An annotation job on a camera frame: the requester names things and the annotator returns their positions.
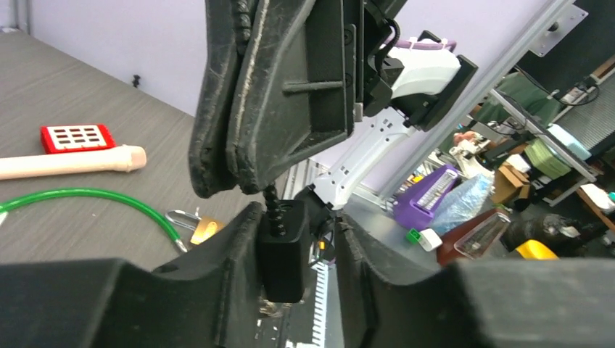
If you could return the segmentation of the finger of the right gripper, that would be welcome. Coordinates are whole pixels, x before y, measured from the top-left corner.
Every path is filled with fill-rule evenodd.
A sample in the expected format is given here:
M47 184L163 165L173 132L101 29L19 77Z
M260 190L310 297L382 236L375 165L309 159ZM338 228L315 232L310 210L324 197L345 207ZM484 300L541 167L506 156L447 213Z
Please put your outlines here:
M244 0L205 2L207 61L188 151L191 185L201 198L237 184L226 160L226 139L257 4Z
M228 126L226 156L245 194L263 191L291 166L343 140L302 140L289 130L289 77L305 74L306 19L316 1L260 1L239 72Z

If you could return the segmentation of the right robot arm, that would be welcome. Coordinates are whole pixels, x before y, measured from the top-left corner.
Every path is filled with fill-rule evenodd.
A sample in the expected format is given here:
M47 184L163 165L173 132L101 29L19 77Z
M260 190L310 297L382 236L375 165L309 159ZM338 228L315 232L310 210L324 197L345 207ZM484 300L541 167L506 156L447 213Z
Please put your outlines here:
M477 67L424 31L404 42L402 1L207 1L207 61L189 144L197 196L273 198L290 167L367 128L298 193L315 226L394 146L431 130Z

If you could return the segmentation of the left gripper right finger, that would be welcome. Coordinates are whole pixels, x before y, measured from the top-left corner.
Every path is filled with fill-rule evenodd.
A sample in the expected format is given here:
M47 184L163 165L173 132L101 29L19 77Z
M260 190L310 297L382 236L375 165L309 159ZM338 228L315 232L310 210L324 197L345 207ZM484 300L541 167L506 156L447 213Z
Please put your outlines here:
M346 347L614 345L613 260L461 260L419 275L350 216L336 227Z

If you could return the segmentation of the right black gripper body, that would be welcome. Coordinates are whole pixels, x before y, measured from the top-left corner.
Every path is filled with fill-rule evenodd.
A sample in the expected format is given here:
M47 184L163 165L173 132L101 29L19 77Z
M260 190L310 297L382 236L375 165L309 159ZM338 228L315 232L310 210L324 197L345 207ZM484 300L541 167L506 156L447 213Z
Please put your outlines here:
M302 140L344 140L364 117L387 108L402 64L390 56L404 1L316 1L306 19L305 74L289 77L289 130Z

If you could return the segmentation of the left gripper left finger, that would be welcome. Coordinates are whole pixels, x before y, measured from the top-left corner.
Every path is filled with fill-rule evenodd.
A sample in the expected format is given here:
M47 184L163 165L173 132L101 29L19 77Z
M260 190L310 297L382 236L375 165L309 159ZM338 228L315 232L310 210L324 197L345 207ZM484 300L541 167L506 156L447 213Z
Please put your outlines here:
M3 347L253 347L263 208L248 204L190 252L143 270L122 259L1 267Z

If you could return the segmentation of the black cable lock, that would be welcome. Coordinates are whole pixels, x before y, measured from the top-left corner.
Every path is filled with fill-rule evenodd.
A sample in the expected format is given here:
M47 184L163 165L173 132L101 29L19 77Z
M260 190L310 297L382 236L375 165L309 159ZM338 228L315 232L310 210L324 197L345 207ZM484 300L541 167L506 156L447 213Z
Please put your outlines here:
M297 303L309 278L310 218L304 202L279 199L276 187L263 191L266 211L257 234L257 261L265 298Z

